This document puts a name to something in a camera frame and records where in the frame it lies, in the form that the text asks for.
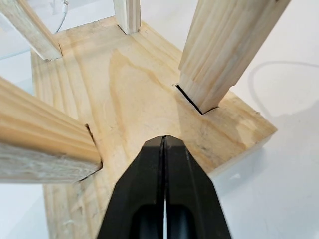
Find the wooden leg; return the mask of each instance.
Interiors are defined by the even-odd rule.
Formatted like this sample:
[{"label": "wooden leg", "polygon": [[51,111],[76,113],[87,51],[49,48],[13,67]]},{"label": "wooden leg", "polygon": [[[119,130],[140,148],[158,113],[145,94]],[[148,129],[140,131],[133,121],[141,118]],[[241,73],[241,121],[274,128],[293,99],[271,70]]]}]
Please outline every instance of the wooden leg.
[{"label": "wooden leg", "polygon": [[113,0],[115,17],[119,27],[130,35],[141,27],[140,0]]},{"label": "wooden leg", "polygon": [[0,0],[0,13],[42,59],[62,57],[59,44],[25,0]]},{"label": "wooden leg", "polygon": [[237,83],[290,0],[200,0],[179,86],[205,113]]},{"label": "wooden leg", "polygon": [[0,182],[76,182],[100,168],[84,124],[0,77]]}]

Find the black clamp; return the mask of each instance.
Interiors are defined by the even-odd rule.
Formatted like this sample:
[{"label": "black clamp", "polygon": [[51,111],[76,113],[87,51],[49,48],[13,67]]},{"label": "black clamp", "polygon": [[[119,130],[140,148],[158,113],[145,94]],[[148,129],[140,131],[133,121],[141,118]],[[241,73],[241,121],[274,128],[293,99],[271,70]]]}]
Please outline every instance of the black clamp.
[{"label": "black clamp", "polygon": [[183,141],[172,136],[145,142],[115,185],[97,238],[164,236],[231,239],[214,185]]}]

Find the white cable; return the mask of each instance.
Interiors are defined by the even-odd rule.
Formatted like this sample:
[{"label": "white cable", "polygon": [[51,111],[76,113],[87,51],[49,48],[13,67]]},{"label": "white cable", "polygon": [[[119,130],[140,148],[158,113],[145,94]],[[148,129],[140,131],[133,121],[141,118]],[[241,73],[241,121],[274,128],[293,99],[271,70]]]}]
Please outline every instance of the white cable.
[{"label": "white cable", "polygon": [[62,21],[58,27],[58,29],[55,31],[55,33],[58,33],[59,30],[61,29],[61,26],[63,25],[66,15],[68,14],[68,10],[69,10],[69,2],[67,0],[63,1],[63,6],[62,6],[62,12],[63,12],[63,18]]},{"label": "white cable", "polygon": [[[59,30],[61,29],[61,27],[62,27],[62,25],[63,25],[63,23],[65,21],[66,15],[68,14],[68,9],[69,9],[69,2],[67,0],[64,0],[63,1],[63,6],[62,6],[63,18],[61,20],[61,23],[60,23],[58,29],[55,31],[55,33],[58,33]],[[15,52],[15,53],[11,53],[11,54],[2,56],[2,57],[0,57],[0,61],[4,60],[4,59],[7,59],[7,58],[10,58],[10,57],[13,57],[13,56],[21,55],[21,54],[23,54],[25,52],[28,52],[28,51],[30,51],[30,49],[25,49],[25,50],[20,51],[20,52]]]}]

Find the plywood base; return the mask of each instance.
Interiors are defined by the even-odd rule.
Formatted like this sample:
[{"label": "plywood base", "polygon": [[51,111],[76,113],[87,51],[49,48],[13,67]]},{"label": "plywood base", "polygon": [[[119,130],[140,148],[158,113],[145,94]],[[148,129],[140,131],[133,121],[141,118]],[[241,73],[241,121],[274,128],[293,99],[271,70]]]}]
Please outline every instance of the plywood base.
[{"label": "plywood base", "polygon": [[107,18],[58,37],[63,58],[32,54],[36,94],[89,124],[103,169],[81,183],[44,186],[52,239],[95,238],[114,184],[148,139],[184,140],[211,172],[276,131],[231,92],[199,114],[175,86],[181,52],[145,24],[128,36]]}]

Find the wood grain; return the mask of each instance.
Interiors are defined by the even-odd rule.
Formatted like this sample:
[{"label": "wood grain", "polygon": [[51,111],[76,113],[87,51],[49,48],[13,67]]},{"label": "wood grain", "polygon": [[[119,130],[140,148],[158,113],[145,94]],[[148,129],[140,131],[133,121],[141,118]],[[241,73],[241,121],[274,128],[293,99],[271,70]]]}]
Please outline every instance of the wood grain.
[{"label": "wood grain", "polygon": [[83,123],[0,77],[0,182],[76,182],[101,168]]},{"label": "wood grain", "polygon": [[44,186],[52,239],[95,238],[116,181],[146,140],[180,138],[211,172],[276,131],[231,92],[220,108],[198,113],[175,86],[181,52],[145,24],[125,35],[112,17],[58,37],[63,59],[32,54],[35,92],[90,125],[103,169],[70,186]]},{"label": "wood grain", "polygon": [[179,86],[202,113],[237,83],[290,0],[200,0],[179,65]]},{"label": "wood grain", "polygon": [[62,57],[59,44],[26,0],[0,0],[0,13],[42,58],[55,60]]},{"label": "wood grain", "polygon": [[113,3],[120,28],[127,35],[137,32],[141,27],[140,0],[113,0]]}]

